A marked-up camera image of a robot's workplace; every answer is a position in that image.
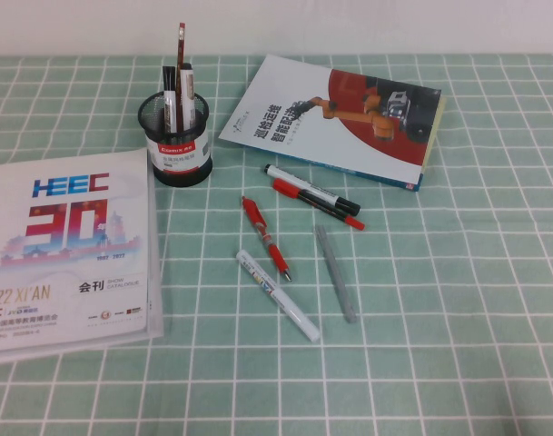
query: marker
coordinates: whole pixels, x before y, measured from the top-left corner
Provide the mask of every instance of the marker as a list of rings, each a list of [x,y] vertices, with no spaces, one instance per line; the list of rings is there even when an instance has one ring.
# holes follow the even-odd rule
[[[264,168],[264,172],[274,179],[282,179],[290,183],[292,186],[296,186],[299,189],[304,189],[309,193],[324,200],[326,203],[330,204],[331,206],[341,209],[342,211],[349,213],[352,216],[357,216],[357,214],[359,213],[360,206],[358,204],[350,202],[349,200],[346,200],[342,197],[339,197],[334,193],[325,191],[324,189],[319,188],[318,186],[315,186],[311,183],[308,183],[296,177],[295,175],[286,173],[285,171],[281,170],[277,166],[268,164]]]
[[[189,63],[184,63],[182,71],[182,111],[183,130],[195,126],[195,92],[193,91],[193,69]]]
[[[280,306],[280,308],[291,317],[294,323],[302,330],[304,334],[311,340],[316,342],[321,337],[321,332],[312,323],[311,320],[299,309],[299,307],[291,300],[276,282],[268,275],[262,267],[254,261],[254,259],[245,250],[240,250],[236,254],[236,259],[240,262],[248,273],[252,275],[254,280],[260,284],[268,295]]]
[[[356,220],[348,213],[336,209],[335,207],[322,200],[320,197],[317,197],[316,195],[313,195],[306,190],[299,189],[296,186],[283,181],[282,179],[274,179],[272,187],[279,193],[290,198],[298,198],[306,204],[309,204],[312,207],[325,212],[326,214],[336,218],[339,221],[343,221],[344,223],[350,225],[351,227],[354,227],[357,230],[365,230],[365,224]]]
[[[177,133],[177,101],[175,99],[175,67],[163,67],[163,96],[165,98],[165,132],[168,134]]]

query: catalog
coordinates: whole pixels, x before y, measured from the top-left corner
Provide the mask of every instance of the catalog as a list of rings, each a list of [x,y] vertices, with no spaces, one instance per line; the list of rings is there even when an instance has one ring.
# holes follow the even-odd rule
[[[162,334],[145,149],[0,165],[0,361]]]
[[[268,55],[220,138],[417,191],[444,104],[437,89]]]

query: white wall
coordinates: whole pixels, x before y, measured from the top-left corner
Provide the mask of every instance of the white wall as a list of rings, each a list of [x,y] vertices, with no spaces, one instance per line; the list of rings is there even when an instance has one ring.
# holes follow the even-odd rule
[[[553,0],[0,0],[0,55],[553,52]]]

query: pen holder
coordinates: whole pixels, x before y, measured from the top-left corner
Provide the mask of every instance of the pen holder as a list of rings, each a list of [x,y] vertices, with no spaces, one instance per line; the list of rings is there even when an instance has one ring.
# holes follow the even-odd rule
[[[195,126],[177,134],[165,132],[163,92],[147,98],[139,108],[139,124],[145,130],[153,173],[162,183],[193,186],[212,172],[212,155],[206,128],[210,109],[195,95]]]

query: white paint marker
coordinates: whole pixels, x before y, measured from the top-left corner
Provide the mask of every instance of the white paint marker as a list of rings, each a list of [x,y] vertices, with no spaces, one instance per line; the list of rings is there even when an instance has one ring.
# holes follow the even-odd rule
[[[342,211],[352,216],[357,216],[357,214],[359,213],[360,206],[358,204],[350,202],[349,200],[346,200],[342,197],[339,197],[334,193],[325,191],[324,189],[319,188],[318,186],[314,186],[313,184],[310,184],[296,177],[295,175],[286,173],[285,171],[281,170],[277,166],[268,164],[264,168],[264,172],[267,173],[270,177],[273,177],[274,179],[282,179],[283,181],[288,182],[292,186],[296,186],[299,189],[305,189],[309,193],[319,197],[321,200],[327,202],[331,206],[336,207],[337,209],[341,209]]]
[[[236,254],[236,259],[240,262],[254,280],[260,284],[268,295],[280,306],[280,308],[291,317],[294,323],[308,336],[311,342],[316,342],[321,337],[321,332],[312,323],[311,320],[302,312],[299,307],[291,300],[267,272],[256,262],[245,250],[240,250]]]
[[[163,67],[163,97],[165,98],[165,132],[177,133],[177,101],[175,99],[175,67]]]
[[[182,111],[183,130],[195,126],[195,92],[193,90],[193,69],[189,63],[184,63],[180,72],[182,81]]]

